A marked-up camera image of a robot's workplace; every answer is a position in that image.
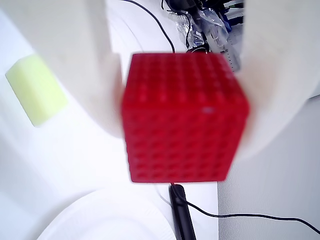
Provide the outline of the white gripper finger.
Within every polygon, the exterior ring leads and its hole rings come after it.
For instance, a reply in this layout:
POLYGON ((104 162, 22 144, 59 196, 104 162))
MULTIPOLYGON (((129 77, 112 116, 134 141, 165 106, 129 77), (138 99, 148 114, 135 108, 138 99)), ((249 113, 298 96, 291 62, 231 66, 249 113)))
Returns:
POLYGON ((123 135, 120 56, 114 53, 104 0, 3 0, 1 9, 87 114, 123 135))
POLYGON ((319 1, 245 1, 237 77, 250 104, 235 156, 243 161, 274 140, 319 84, 319 1))

